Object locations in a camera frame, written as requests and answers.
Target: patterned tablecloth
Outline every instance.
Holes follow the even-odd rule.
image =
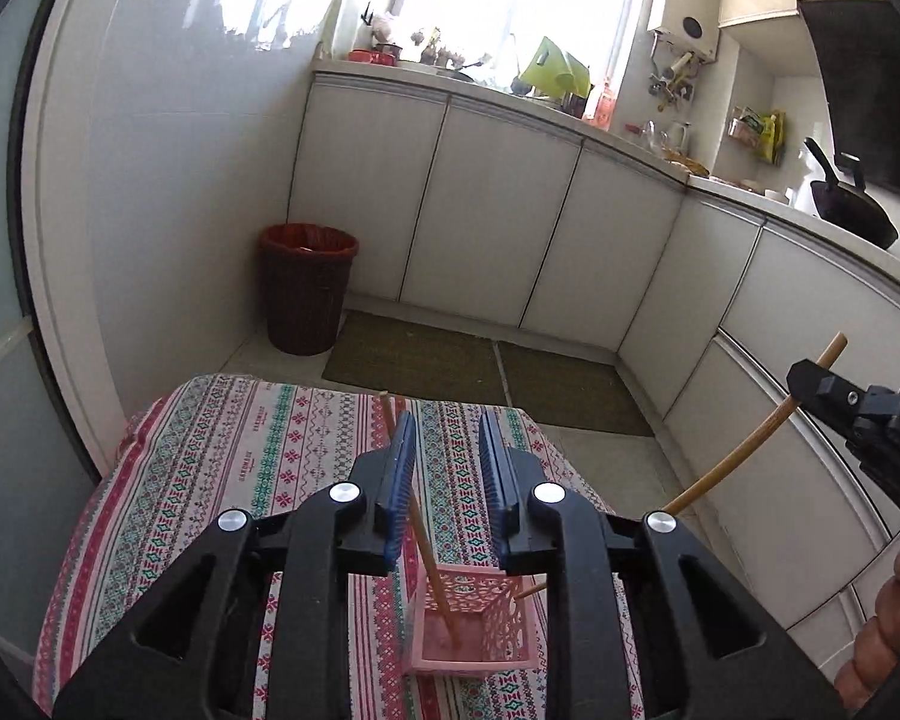
[[[497,413],[504,442],[540,457],[553,481],[604,503],[516,409],[402,399],[418,420],[415,487],[437,559],[494,565],[480,483],[478,425]],[[386,443],[378,399],[241,376],[202,376],[138,415],[119,464],[77,524],[47,610],[34,666],[34,698],[50,708],[63,683],[121,615],[214,516],[231,507],[266,517],[346,479],[354,459]],[[405,677],[400,653],[416,555],[404,549],[386,578],[350,579],[350,689],[354,718],[543,718],[540,669],[485,680]],[[261,638],[254,718],[263,718],[280,575]],[[634,718],[643,702],[629,618],[618,586]],[[545,628],[545,594],[535,595]]]

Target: trash can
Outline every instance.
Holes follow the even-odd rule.
[[[263,231],[266,334],[280,351],[313,355],[333,346],[359,247],[352,235],[317,224]]]

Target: human hand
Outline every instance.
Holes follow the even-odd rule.
[[[857,710],[883,685],[900,656],[900,551],[889,579],[876,597],[876,617],[859,632],[853,659],[842,666],[833,682],[844,706]]]

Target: pink basket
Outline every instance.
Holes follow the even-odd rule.
[[[437,571],[457,620],[461,646],[455,649],[450,641],[420,562],[407,607],[405,672],[483,677],[493,671],[539,667],[533,599],[514,599],[530,587],[532,577],[508,577],[497,568],[446,563],[439,563]]]

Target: table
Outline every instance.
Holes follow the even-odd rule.
[[[533,452],[552,481],[607,510],[522,410],[403,398],[396,407],[418,420],[413,487],[440,562],[495,565],[478,451],[485,409],[496,413],[504,443]],[[40,635],[34,699],[49,710],[94,646],[216,514],[239,507],[266,517],[293,509],[315,491],[346,479],[358,455],[387,440],[383,410],[372,395],[247,376],[194,378],[137,415],[116,469],[96,489],[74,530]],[[405,549],[388,577],[350,578],[354,718],[542,719],[545,592],[535,595],[543,630],[536,642],[540,669],[501,672],[486,680],[401,673],[403,615],[417,558]],[[254,720],[263,720],[266,711],[280,581],[274,575],[261,635]],[[639,670],[620,584],[617,596],[631,705],[639,720],[644,716]]]

